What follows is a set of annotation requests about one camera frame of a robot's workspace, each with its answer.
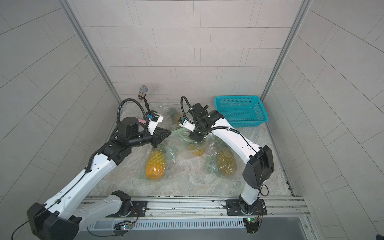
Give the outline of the orange pineapple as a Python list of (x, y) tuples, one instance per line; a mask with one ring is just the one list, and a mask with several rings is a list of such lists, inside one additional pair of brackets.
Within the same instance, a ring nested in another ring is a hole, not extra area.
[(189, 143), (189, 151), (192, 155), (200, 157), (205, 153), (206, 143), (205, 142), (194, 142)]

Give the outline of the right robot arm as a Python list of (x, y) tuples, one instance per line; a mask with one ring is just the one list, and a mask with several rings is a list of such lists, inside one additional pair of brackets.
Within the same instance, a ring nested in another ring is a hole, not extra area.
[(192, 139), (201, 141), (206, 134), (213, 134), (226, 143), (245, 163), (243, 179), (246, 184), (239, 197), (239, 208), (245, 215), (257, 210), (261, 189), (275, 170), (273, 152), (268, 146), (260, 147), (244, 137), (218, 111), (207, 111), (197, 103), (189, 106), (192, 120), (180, 125), (190, 130)]

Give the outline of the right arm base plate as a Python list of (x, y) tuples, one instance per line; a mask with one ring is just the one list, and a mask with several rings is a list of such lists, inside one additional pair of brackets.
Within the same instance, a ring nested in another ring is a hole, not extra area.
[(268, 214), (265, 201), (256, 200), (248, 205), (243, 200), (222, 200), (221, 205), (227, 210), (228, 216), (266, 216)]

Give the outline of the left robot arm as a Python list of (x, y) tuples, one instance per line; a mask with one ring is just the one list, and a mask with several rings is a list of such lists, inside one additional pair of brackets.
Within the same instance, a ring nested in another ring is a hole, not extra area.
[(104, 217), (137, 213), (131, 197), (123, 191), (115, 191), (88, 207), (79, 205), (131, 154), (132, 148), (146, 144), (156, 148), (171, 135), (171, 131), (158, 126), (162, 121), (163, 116), (159, 114), (150, 115), (146, 120), (126, 117), (119, 121), (110, 140), (91, 155), (84, 170), (44, 204), (35, 203), (28, 209), (32, 233), (40, 240), (73, 240), (79, 231)]

